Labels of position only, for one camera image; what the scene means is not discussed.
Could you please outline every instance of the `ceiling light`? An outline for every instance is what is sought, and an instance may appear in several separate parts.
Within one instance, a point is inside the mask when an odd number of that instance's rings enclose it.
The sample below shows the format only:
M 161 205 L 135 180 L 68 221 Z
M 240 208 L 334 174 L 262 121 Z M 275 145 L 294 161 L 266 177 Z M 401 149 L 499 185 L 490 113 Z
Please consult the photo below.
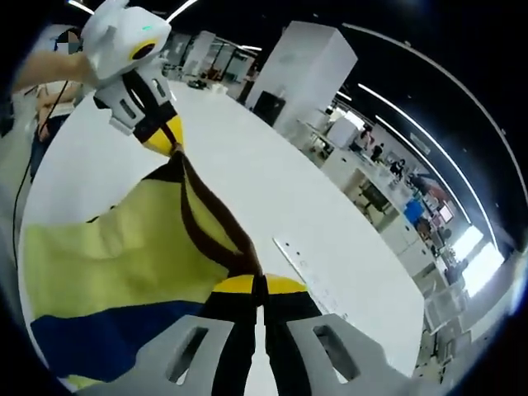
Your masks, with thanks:
M 477 193 L 475 192 L 474 188 L 471 186 L 471 184 L 469 183 L 469 180 L 468 178 L 462 173 L 462 170 L 459 168 L 459 166 L 455 163 L 455 161 L 453 161 L 453 158 L 451 158 L 449 156 L 449 154 L 444 150 L 444 148 L 442 146 L 440 146 L 440 144 L 433 139 L 433 137 L 429 134 L 429 132 L 427 132 L 425 129 L 423 129 L 423 127 L 418 124 L 413 118 L 411 118 L 410 115 L 408 115 L 405 111 L 403 111 L 402 109 L 400 109 L 399 107 L 397 107 L 396 105 L 394 105 L 391 101 L 388 101 L 387 99 L 385 99 L 384 97 L 382 97 L 379 93 L 377 92 L 374 92 L 372 91 L 370 88 L 364 86 L 363 84 L 357 84 L 359 88 L 363 89 L 364 91 L 367 91 L 370 95 L 372 95 L 373 97 L 377 97 L 378 99 L 380 99 L 383 103 L 385 103 L 386 105 L 392 107 L 393 109 L 395 109 L 400 115 L 402 115 L 407 121 L 409 121 L 411 124 L 413 124 L 420 132 L 422 132 L 435 146 L 436 148 L 444 155 L 444 157 L 447 158 L 447 160 L 450 162 L 450 164 L 452 165 L 452 167 L 457 171 L 457 173 L 459 174 L 459 176 L 462 178 L 462 180 L 464 181 L 465 185 L 468 187 L 469 189 L 469 192 L 471 193 L 471 195 L 473 196 L 473 198 L 475 199 L 475 201 L 477 202 L 477 205 L 478 205 L 478 208 L 480 209 L 480 211 L 482 212 L 482 216 L 484 217 L 484 220 L 486 221 L 486 225 L 488 226 L 488 229 L 489 229 L 489 233 L 491 234 L 491 237 L 492 237 L 492 240 L 493 240 L 493 245 L 495 245 L 495 247 L 497 247 L 497 239 L 495 238 L 495 233 L 493 232 L 493 227 L 492 227 L 492 224 L 491 222 L 489 221 L 489 217 L 488 215 L 486 214 L 486 210 L 484 210 L 484 207 L 482 205 L 482 202 L 480 201 L 479 197 L 477 196 Z
M 512 148 L 510 147 L 510 144 L 508 143 L 506 139 L 506 133 L 504 132 L 504 130 L 501 130 L 501 128 L 499 128 L 497 122 L 491 117 L 491 115 L 486 110 L 486 108 L 483 106 L 483 104 L 480 103 L 480 101 L 475 97 L 475 95 L 458 78 L 456 78 L 453 74 L 445 70 L 442 66 L 440 66 L 437 62 L 435 62 L 431 58 L 428 58 L 426 55 L 422 54 L 420 51 L 415 50 L 413 47 L 405 45 L 404 43 L 401 43 L 386 35 L 382 35 L 381 33 L 378 33 L 377 31 L 366 29 L 365 27 L 351 25 L 350 23 L 343 23 L 342 25 L 348 29 L 360 31 L 362 33 L 366 33 L 367 35 L 373 35 L 374 37 L 378 37 L 381 40 L 388 41 L 391 44 L 397 45 L 398 47 L 406 51 L 409 51 L 412 54 L 415 54 L 418 58 L 428 62 L 433 68 L 436 68 L 436 70 L 443 73 L 446 77 L 448 77 L 448 79 L 450 79 L 454 84 L 456 84 L 458 88 L 464 91 L 464 93 L 469 97 L 469 99 L 471 99 L 473 103 L 481 110 L 481 112 L 488 119 L 489 123 L 492 125 L 492 127 L 495 129 L 495 131 L 501 138 L 502 144 L 504 144 L 504 147 L 506 147 L 506 150 L 508 154 L 510 155 L 510 159 L 513 162 L 513 165 L 515 166 L 517 176 L 519 177 L 519 182 L 521 182 L 522 192 L 524 193 L 525 201 L 526 201 L 526 204 L 528 205 L 528 190 L 526 189 L 525 179 L 522 176 L 521 168 L 519 167 L 519 163 L 517 162 L 515 155 L 513 154 Z
M 262 51 L 262 48 L 259 48 L 259 47 L 252 47 L 251 45 L 240 45 L 240 48 L 241 48 L 242 50 Z
M 340 97 L 344 97 L 344 98 L 347 99 L 348 101 L 352 101 L 352 98 L 351 98 L 351 97 L 345 95 L 345 94 L 342 93 L 342 92 L 337 91 L 337 95 L 339 95 Z
M 462 203 L 460 202 L 458 197 L 455 195 L 455 193 L 451 189 L 450 185 L 447 184 L 447 181 L 435 169 L 435 167 L 432 166 L 432 163 L 426 158 L 426 156 L 423 155 L 422 152 L 420 150 L 418 150 L 416 147 L 414 147 L 414 145 L 405 136 L 400 134 L 391 124 L 389 124 L 383 118 L 381 118 L 380 116 L 377 115 L 376 119 L 379 120 L 379 122 L 381 122 L 387 128 L 392 130 L 401 140 L 403 140 L 403 142 L 405 142 L 405 144 L 407 144 L 407 146 L 409 146 L 409 148 L 411 148 L 418 155 L 418 157 L 420 157 L 422 159 L 422 161 L 435 173 L 436 177 L 438 177 L 438 179 L 441 181 L 441 183 L 445 186 L 445 188 L 448 190 L 450 195 L 453 197 L 453 199 L 455 200 L 456 204 L 459 206 L 460 211 L 462 212 L 462 215 L 464 215 L 464 217 L 467 220 L 467 222 L 471 224 L 471 220 L 469 220 L 469 216 L 468 216 L 467 212 L 465 211 L 464 207 L 462 206 Z
M 175 12 L 173 12 L 169 16 L 169 18 L 167 18 L 167 22 L 170 23 L 174 18 L 176 18 L 178 15 L 180 15 L 182 12 L 184 12 L 187 8 L 192 6 L 197 1 L 198 0 L 187 0 L 186 2 L 184 2 L 183 5 L 180 8 L 178 8 Z
M 80 2 L 76 2 L 75 0 L 68 0 L 68 4 L 70 6 L 77 7 L 78 9 L 87 12 L 88 14 L 93 15 L 93 11 L 90 8 L 86 7 L 85 5 L 81 4 Z

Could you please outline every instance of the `person's arm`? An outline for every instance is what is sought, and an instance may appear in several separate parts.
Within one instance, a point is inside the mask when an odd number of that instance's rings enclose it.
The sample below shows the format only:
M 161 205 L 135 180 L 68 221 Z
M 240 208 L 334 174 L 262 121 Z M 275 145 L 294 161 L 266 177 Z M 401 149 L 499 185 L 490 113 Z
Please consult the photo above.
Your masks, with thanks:
M 46 118 L 48 117 L 50 110 L 51 109 L 47 107 L 42 107 L 39 110 L 39 124 L 37 126 L 37 132 L 39 135 L 39 140 L 41 142 L 44 142 L 50 136 L 50 132 L 48 131 L 48 126 L 45 124 Z
M 57 101 L 57 99 L 59 99 L 57 103 L 66 103 L 68 101 L 72 101 L 77 97 L 80 89 L 81 84 L 75 84 L 71 87 L 66 88 L 60 97 L 60 92 L 52 93 L 51 95 L 46 95 L 45 97 L 39 100 L 39 106 L 52 106 Z
M 83 53 L 66 55 L 60 52 L 41 51 L 30 54 L 18 71 L 12 92 L 63 80 L 88 84 L 96 81 Z

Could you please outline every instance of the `blue cloth stripe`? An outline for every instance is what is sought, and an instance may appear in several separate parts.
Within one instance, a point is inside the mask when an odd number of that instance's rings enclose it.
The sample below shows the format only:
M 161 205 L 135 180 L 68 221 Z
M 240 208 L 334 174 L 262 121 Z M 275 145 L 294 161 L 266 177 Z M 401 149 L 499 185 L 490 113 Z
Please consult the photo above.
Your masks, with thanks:
M 77 318 L 43 316 L 31 330 L 60 378 L 81 375 L 111 382 L 130 370 L 138 350 L 203 304 L 172 301 L 108 309 Z

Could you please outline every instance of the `computer monitor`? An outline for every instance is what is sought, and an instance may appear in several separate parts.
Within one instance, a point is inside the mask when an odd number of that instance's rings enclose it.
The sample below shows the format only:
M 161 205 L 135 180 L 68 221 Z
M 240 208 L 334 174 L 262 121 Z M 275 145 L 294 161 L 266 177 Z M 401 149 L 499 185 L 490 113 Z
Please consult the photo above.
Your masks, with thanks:
M 448 205 L 442 206 L 438 212 L 440 213 L 440 216 L 442 217 L 445 223 L 453 219 L 453 212 L 451 212 L 451 209 L 449 209 Z

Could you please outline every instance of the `window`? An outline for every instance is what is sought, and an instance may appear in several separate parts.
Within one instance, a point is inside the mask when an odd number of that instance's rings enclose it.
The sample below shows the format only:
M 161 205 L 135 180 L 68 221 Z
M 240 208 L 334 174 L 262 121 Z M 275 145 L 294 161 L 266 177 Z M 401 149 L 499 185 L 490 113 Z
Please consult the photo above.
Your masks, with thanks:
M 487 243 L 462 273 L 469 297 L 476 295 L 492 279 L 503 262 L 502 254 L 491 243 Z
M 473 250 L 477 243 L 482 239 L 482 233 L 474 227 L 473 225 L 469 226 L 465 230 L 464 235 L 462 235 L 454 244 L 453 251 L 455 252 L 455 258 L 461 262 L 464 260 Z

